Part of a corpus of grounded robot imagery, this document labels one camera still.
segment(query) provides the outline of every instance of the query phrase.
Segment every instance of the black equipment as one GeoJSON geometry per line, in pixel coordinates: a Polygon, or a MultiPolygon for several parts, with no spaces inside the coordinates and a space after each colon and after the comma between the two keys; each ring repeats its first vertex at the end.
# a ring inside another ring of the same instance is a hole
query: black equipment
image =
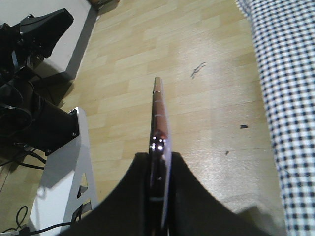
{"type": "Polygon", "coordinates": [[[34,92],[34,69],[51,55],[73,23],[61,9],[19,24],[0,26],[0,137],[49,155],[78,135],[75,114],[68,114],[34,92]]]}

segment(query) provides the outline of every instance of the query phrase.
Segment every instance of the black cable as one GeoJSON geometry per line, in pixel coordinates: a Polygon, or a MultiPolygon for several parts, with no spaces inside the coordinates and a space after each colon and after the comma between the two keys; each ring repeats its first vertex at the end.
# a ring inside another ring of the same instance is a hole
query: black cable
{"type": "Polygon", "coordinates": [[[2,233],[8,232],[9,230],[16,231],[16,228],[9,228],[9,229],[6,229],[5,231],[2,231],[2,233]]]}
{"type": "MultiPolygon", "coordinates": [[[[14,230],[14,231],[17,231],[18,229],[21,229],[22,226],[21,224],[23,223],[23,221],[25,220],[26,218],[26,215],[28,214],[28,211],[29,211],[29,208],[27,206],[22,206],[17,214],[16,214],[16,217],[15,217],[15,222],[17,224],[17,228],[9,228],[9,229],[6,229],[4,231],[2,231],[2,233],[5,233],[5,232],[8,232],[10,230],[14,230]],[[21,221],[19,221],[19,215],[21,213],[21,211],[25,208],[25,213],[24,213],[24,216],[22,218],[21,221]]],[[[52,226],[49,226],[45,229],[42,229],[42,230],[36,230],[36,231],[33,231],[33,232],[29,232],[29,233],[20,233],[19,235],[20,236],[31,236],[31,235],[36,235],[36,234],[39,234],[39,233],[42,233],[42,232],[45,232],[45,231],[48,231],[48,230],[51,230],[51,229],[54,229],[54,228],[57,228],[57,227],[61,227],[61,226],[67,226],[67,225],[72,225],[73,222],[65,222],[65,223],[60,223],[60,224],[56,224],[56,225],[52,225],[52,226]]]]}
{"type": "Polygon", "coordinates": [[[29,168],[33,168],[33,169],[44,170],[44,167],[42,167],[42,166],[30,165],[30,164],[26,164],[26,163],[23,163],[23,162],[19,162],[17,160],[14,160],[14,162],[19,164],[20,166],[25,166],[25,167],[29,167],[29,168]]]}
{"type": "Polygon", "coordinates": [[[39,234],[39,233],[42,233],[42,232],[45,232],[45,231],[48,231],[48,230],[51,230],[51,229],[54,229],[54,228],[57,228],[57,227],[67,226],[67,225],[72,225],[72,224],[73,224],[73,222],[60,223],[60,224],[49,226],[49,227],[47,227],[45,229],[42,229],[42,230],[36,230],[36,231],[33,231],[33,232],[29,232],[29,233],[21,233],[21,234],[19,234],[19,236],[36,235],[36,234],[39,234]]]}
{"type": "Polygon", "coordinates": [[[40,155],[38,155],[37,153],[35,153],[34,151],[28,151],[27,154],[32,156],[32,157],[35,157],[37,160],[39,160],[42,163],[46,164],[46,160],[44,158],[42,158],[40,155]]]}
{"type": "Polygon", "coordinates": [[[45,88],[46,88],[46,90],[47,90],[47,92],[48,92],[48,94],[49,94],[49,96],[50,96],[51,102],[56,106],[56,103],[55,103],[55,101],[54,101],[54,99],[53,99],[53,96],[52,96],[51,93],[50,93],[50,90],[49,90],[49,88],[48,88],[46,82],[44,81],[44,79],[43,79],[40,75],[36,74],[36,76],[42,81],[42,83],[44,84],[44,86],[45,86],[45,88]]]}
{"type": "MultiPolygon", "coordinates": [[[[79,191],[78,191],[78,194],[77,194],[77,198],[79,198],[80,196],[82,195],[81,193],[81,186],[79,187],[79,191]]],[[[73,218],[72,222],[75,222],[78,218],[78,221],[81,220],[82,218],[82,210],[83,210],[83,205],[80,205],[75,217],[73,218]]]]}
{"type": "Polygon", "coordinates": [[[28,211],[29,211],[29,208],[27,206],[22,206],[19,210],[18,210],[18,213],[16,214],[16,217],[15,217],[15,222],[16,224],[18,225],[17,229],[18,228],[22,228],[21,224],[22,222],[25,220],[25,217],[26,215],[28,214],[28,211]],[[22,218],[22,220],[19,222],[19,214],[21,213],[21,211],[25,208],[25,213],[24,213],[24,216],[22,218]]]}
{"type": "Polygon", "coordinates": [[[27,206],[22,206],[22,207],[18,210],[18,213],[17,213],[16,216],[15,216],[15,222],[16,222],[16,224],[17,224],[17,227],[16,227],[16,228],[9,228],[9,229],[6,229],[6,230],[2,231],[2,233],[5,233],[5,232],[10,231],[10,230],[17,231],[19,228],[21,229],[21,228],[22,228],[21,224],[22,224],[23,221],[25,220],[26,215],[28,214],[28,211],[29,211],[29,208],[28,208],[27,206]],[[20,215],[21,211],[22,211],[24,208],[25,208],[24,216],[23,216],[22,220],[19,221],[19,215],[20,215]]]}
{"type": "Polygon", "coordinates": [[[39,156],[38,154],[36,154],[34,151],[36,149],[34,149],[33,151],[22,151],[17,153],[16,155],[13,156],[12,160],[9,160],[7,162],[4,162],[2,164],[0,164],[1,166],[7,165],[11,162],[15,162],[20,166],[25,166],[25,167],[29,167],[29,168],[33,168],[33,169],[39,169],[39,170],[44,170],[44,167],[41,166],[35,166],[35,165],[30,165],[30,164],[26,164],[23,162],[18,161],[18,159],[22,158],[22,157],[26,157],[27,155],[30,155],[32,157],[35,157],[36,159],[38,159],[39,161],[41,161],[43,164],[46,164],[46,160],[44,158],[42,158],[41,156],[39,156]]]}

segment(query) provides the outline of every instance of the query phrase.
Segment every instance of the smartphone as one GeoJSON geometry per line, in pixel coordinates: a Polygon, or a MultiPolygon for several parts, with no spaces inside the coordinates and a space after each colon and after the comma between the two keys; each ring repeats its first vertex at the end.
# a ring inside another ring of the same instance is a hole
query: smartphone
{"type": "Polygon", "coordinates": [[[166,236],[172,147],[160,77],[155,77],[153,88],[149,158],[146,235],[166,236]]]}

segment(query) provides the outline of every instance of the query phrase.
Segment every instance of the wooden floor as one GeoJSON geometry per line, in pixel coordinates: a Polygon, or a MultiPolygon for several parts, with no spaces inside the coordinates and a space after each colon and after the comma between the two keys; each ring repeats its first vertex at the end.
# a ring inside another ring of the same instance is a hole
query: wooden floor
{"type": "MultiPolygon", "coordinates": [[[[173,150],[218,200],[281,235],[250,26],[234,0],[121,0],[100,16],[62,107],[87,113],[99,200],[134,154],[148,151],[155,76],[164,81],[173,150]]],[[[8,176],[0,230],[15,226],[22,205],[32,206],[40,173],[18,167],[8,176]]]]}

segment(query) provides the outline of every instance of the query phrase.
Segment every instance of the gingham cloth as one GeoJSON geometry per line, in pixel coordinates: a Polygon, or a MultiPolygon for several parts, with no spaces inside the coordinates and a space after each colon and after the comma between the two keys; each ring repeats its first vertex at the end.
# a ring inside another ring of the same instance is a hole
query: gingham cloth
{"type": "Polygon", "coordinates": [[[236,0],[249,19],[288,236],[315,236],[315,0],[236,0]]]}

